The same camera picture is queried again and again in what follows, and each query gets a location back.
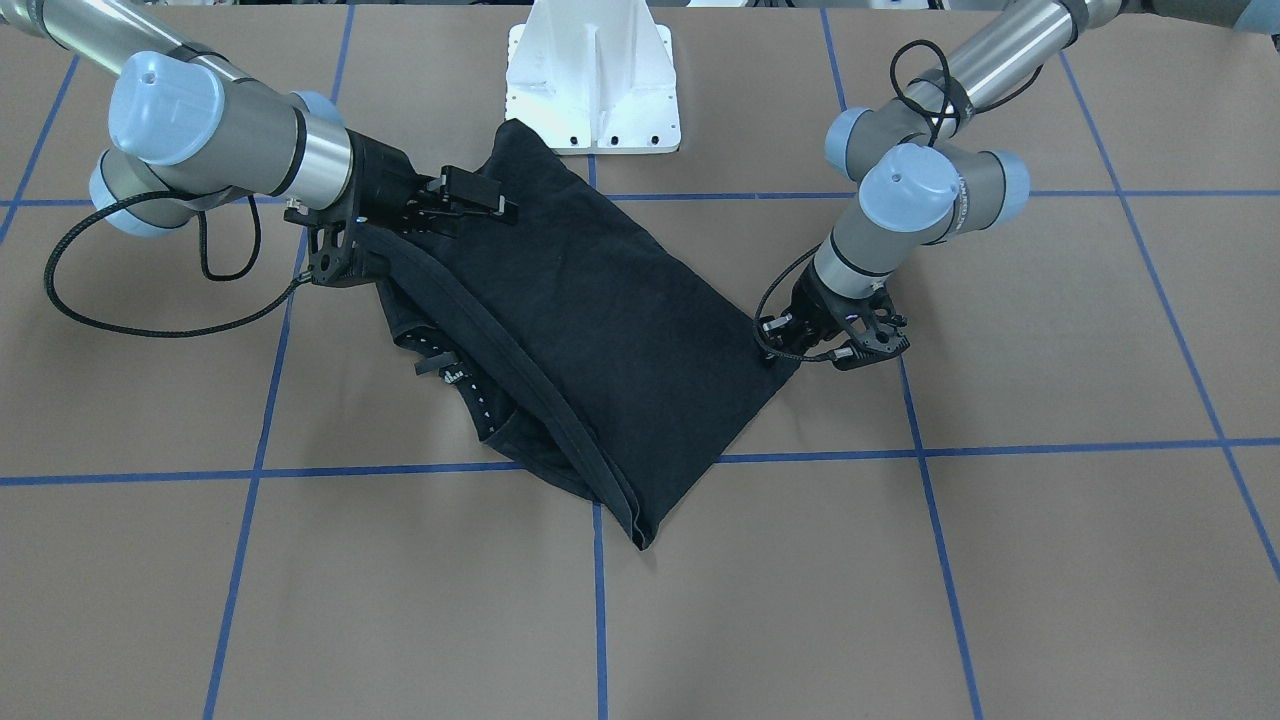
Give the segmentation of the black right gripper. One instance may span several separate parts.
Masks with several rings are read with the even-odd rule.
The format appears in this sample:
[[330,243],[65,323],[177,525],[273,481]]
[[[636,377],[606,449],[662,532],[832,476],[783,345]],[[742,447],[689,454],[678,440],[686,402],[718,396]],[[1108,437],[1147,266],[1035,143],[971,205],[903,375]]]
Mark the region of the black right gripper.
[[357,245],[362,225],[404,232],[422,229],[425,217],[485,217],[518,220],[518,204],[499,181],[458,167],[439,177],[419,174],[399,149],[351,131],[352,165],[346,188],[329,208],[287,210],[285,220],[306,229],[307,259],[301,279],[348,288],[390,274],[390,261]]

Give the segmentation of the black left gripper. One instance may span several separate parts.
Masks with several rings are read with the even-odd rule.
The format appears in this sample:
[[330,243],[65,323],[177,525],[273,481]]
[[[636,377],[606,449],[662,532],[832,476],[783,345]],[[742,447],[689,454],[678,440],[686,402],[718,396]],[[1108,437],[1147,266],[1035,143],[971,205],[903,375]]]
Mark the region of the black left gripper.
[[838,340],[815,360],[850,372],[901,356],[910,347],[905,325],[886,288],[847,299],[808,266],[794,286],[790,313],[755,318],[755,342],[764,361],[800,361],[815,346]]

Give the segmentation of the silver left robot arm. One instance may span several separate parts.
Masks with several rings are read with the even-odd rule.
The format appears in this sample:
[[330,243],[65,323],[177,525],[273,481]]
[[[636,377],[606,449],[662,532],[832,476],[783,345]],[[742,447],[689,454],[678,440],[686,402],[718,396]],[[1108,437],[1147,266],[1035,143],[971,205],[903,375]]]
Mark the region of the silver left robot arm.
[[764,357],[850,370],[900,356],[906,320],[890,277],[915,249],[1011,220],[1030,195],[1020,158],[960,149],[955,135],[1028,90],[1051,56],[1124,14],[1277,33],[1275,1],[1010,1],[954,53],[919,40],[934,67],[906,83],[892,76],[891,101],[849,108],[827,132],[826,158],[858,196],[792,264],[788,306],[778,316],[755,311]]

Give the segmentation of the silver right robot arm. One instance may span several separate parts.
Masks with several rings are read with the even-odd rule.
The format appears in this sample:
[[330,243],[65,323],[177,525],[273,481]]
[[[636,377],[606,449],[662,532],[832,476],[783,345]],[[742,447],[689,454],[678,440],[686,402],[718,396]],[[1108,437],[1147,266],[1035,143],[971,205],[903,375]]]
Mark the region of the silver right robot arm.
[[307,231],[314,282],[351,287],[387,274],[356,247],[357,225],[451,233],[462,217],[517,220],[499,182],[454,167],[421,176],[325,96],[279,94],[129,3],[5,1],[3,22],[115,76],[111,147],[90,187],[133,234],[165,234],[242,197],[285,199],[285,219]]

